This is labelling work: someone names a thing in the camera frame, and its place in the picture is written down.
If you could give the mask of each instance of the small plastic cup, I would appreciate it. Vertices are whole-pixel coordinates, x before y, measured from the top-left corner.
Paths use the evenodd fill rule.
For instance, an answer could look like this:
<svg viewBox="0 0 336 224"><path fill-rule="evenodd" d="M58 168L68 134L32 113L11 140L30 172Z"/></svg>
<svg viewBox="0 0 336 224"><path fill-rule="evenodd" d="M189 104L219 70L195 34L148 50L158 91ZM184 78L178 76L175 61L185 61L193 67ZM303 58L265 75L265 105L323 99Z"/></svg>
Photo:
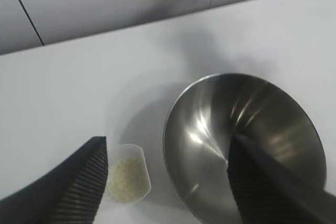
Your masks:
<svg viewBox="0 0 336 224"><path fill-rule="evenodd" d="M123 202L119 202L113 199L113 197L110 195L110 192L108 190L108 185L107 185L107 193L109 195L109 197L118 205L132 205L135 204L139 201L141 201L144 197L147 196L147 194L150 192L152 186L151 186L151 182L149 179L149 175L148 175L148 170L147 170L147 166L146 166L146 161L145 161L145 156L144 156L144 152L143 149L135 144L120 144L117 145L115 148L113 148L112 151L110 151L108 153L108 164L109 164L109 171L110 168L118 161L122 160L122 159L126 159L126 158L131 158L131 159L136 159L137 161L141 162L141 165L143 166L144 172L144 180L145 180L145 185L147 187L147 191L145 192L145 194L141 197L138 198L132 202L127 202L127 203L123 203Z"/></svg>

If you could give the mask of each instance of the stainless steel bowl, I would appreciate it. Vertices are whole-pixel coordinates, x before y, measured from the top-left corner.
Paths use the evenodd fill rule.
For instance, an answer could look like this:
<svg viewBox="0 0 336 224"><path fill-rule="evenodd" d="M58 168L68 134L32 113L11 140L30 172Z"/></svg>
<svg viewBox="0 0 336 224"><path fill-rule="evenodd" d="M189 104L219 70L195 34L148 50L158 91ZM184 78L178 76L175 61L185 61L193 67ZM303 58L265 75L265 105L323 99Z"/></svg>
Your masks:
<svg viewBox="0 0 336 224"><path fill-rule="evenodd" d="M234 133L247 135L287 168L324 187L321 141L304 110L288 94L253 76L208 76L176 100L163 140L176 191L202 222L242 223L226 173Z"/></svg>

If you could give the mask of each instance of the white tabletop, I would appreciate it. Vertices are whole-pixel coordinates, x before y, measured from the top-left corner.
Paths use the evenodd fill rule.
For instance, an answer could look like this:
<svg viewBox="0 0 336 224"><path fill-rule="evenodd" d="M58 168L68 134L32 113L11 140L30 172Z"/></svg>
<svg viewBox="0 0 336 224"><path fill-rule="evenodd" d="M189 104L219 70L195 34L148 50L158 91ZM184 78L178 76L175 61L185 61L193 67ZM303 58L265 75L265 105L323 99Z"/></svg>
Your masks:
<svg viewBox="0 0 336 224"><path fill-rule="evenodd" d="M254 0L0 57L0 198L63 161L95 135L143 146L146 200L95 223L197 223L166 173L162 132L188 83L243 72L287 91L306 110L336 194L335 0Z"/></svg>

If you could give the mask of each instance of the rice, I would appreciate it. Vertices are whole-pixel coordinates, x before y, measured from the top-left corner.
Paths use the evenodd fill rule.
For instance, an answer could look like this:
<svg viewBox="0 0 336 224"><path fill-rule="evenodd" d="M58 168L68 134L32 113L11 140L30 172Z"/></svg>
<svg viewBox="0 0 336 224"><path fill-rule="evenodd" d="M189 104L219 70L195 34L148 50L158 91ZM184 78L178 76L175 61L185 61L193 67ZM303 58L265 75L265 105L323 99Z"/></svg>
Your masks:
<svg viewBox="0 0 336 224"><path fill-rule="evenodd" d="M115 201L131 203L141 199L150 187L142 160L122 158L116 161L109 170L106 187Z"/></svg>

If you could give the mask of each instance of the panel seam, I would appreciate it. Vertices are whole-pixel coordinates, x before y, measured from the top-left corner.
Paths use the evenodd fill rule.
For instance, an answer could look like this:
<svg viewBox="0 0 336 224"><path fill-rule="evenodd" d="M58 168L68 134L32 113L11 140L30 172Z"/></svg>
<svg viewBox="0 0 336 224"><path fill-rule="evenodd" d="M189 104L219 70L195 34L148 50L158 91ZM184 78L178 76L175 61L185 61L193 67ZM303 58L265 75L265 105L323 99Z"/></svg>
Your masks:
<svg viewBox="0 0 336 224"><path fill-rule="evenodd" d="M41 44L44 46L44 42L43 42L43 40L42 40L40 34L38 33L38 31L37 31L37 29L36 29L36 27L35 27L35 25L34 25L32 19L30 18L29 14L28 14L28 12L27 12L27 10L26 10L26 8L25 8L25 6L23 5L23 3L22 3L21 0L18 0L18 1L19 1L19 3L20 3L21 8L23 9L25 15L27 16L27 18L28 18L28 20L29 20L31 26L33 27L33 29L34 29L34 31L35 31L35 33L36 33L36 35L37 35L39 41L40 41Z"/></svg>

